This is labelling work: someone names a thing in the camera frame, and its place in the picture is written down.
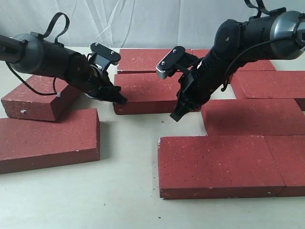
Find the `brick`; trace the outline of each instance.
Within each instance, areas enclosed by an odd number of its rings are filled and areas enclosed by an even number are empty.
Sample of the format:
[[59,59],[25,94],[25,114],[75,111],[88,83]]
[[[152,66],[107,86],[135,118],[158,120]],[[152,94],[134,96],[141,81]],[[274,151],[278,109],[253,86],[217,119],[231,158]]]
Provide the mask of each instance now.
[[171,49],[120,49],[118,73],[155,73],[156,65]]
[[181,73],[161,80],[155,73],[116,74],[114,85],[122,88],[127,104],[113,104],[117,115],[161,114],[174,111]]
[[0,174],[100,159],[96,109],[72,111],[57,122],[0,119]]
[[208,135],[305,135],[294,99],[210,100],[202,116]]
[[[38,92],[53,93],[53,78],[33,75],[26,82]],[[61,93],[60,97],[38,95],[20,84],[4,96],[1,102],[10,118],[56,121],[81,93],[61,79],[56,79],[56,90]]]
[[[201,58],[209,52],[209,49],[192,50],[193,55]],[[260,60],[256,62],[247,63],[244,67],[239,68],[238,71],[275,71],[275,67],[269,60]]]
[[163,137],[158,169],[164,199],[274,197],[285,186],[263,136]]
[[231,81],[237,99],[295,99],[305,110],[305,71],[249,71]]
[[305,196],[305,136],[265,138],[285,182],[285,188],[278,196]]

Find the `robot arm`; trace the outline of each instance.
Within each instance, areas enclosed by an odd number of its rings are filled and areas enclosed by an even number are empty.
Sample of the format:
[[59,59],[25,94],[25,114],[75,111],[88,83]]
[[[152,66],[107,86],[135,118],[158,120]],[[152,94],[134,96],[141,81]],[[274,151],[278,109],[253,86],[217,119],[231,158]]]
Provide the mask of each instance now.
[[[45,38],[61,15],[66,18],[64,30],[56,36],[54,43],[46,41]],[[60,78],[91,99],[125,104],[127,99],[120,94],[121,88],[112,84],[107,72],[110,64],[118,64],[120,54],[99,43],[90,46],[91,53],[87,57],[65,48],[58,38],[67,31],[69,23],[67,15],[59,12],[53,17],[45,34],[31,32],[19,34],[15,38],[0,35],[0,61],[5,61],[9,69],[37,94],[57,94],[55,79]],[[17,72],[54,77],[54,93],[37,92]]]
[[258,14],[248,21],[225,21],[218,29],[214,46],[203,58],[173,48],[156,66],[161,79],[183,72],[177,103],[171,118],[179,121],[185,114],[208,102],[222,84],[240,67],[258,60],[293,60],[305,50],[305,14],[280,8],[267,11],[262,0],[257,7],[244,0]]

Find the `white table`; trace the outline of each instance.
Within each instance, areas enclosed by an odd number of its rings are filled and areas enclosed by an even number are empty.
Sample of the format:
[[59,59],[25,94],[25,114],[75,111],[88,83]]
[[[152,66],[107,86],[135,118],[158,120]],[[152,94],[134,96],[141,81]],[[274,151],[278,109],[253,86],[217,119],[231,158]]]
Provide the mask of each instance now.
[[[305,70],[304,63],[305,55],[274,61],[278,70]],[[111,67],[112,80],[115,72]],[[20,84],[3,62],[0,79],[1,97]],[[213,95],[224,98],[235,98],[231,87]],[[305,198],[159,198],[158,138],[205,135],[200,113],[189,113],[178,123],[169,114],[117,116],[111,103],[85,96],[72,107],[98,109],[103,159],[0,175],[0,229],[305,228]],[[0,117],[6,117],[2,106]]]

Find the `white fabric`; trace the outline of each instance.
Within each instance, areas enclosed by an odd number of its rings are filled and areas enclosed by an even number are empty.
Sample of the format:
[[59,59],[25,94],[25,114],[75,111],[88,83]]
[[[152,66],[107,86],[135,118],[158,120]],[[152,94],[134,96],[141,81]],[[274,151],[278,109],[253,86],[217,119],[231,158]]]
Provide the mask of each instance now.
[[[265,0],[265,5],[305,11],[304,0]],[[44,33],[59,11],[71,20],[60,38],[66,46],[100,42],[124,48],[210,48],[222,22],[256,14],[244,0],[0,0],[0,34]],[[60,18],[48,40],[63,27]]]

